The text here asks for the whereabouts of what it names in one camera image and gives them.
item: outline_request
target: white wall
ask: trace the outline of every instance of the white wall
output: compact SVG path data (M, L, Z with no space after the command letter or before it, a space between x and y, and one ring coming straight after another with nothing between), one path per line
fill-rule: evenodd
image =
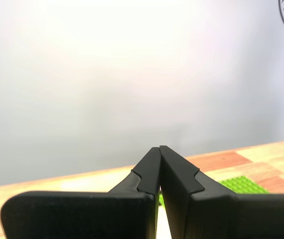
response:
M0 0L0 185L278 140L277 1Z

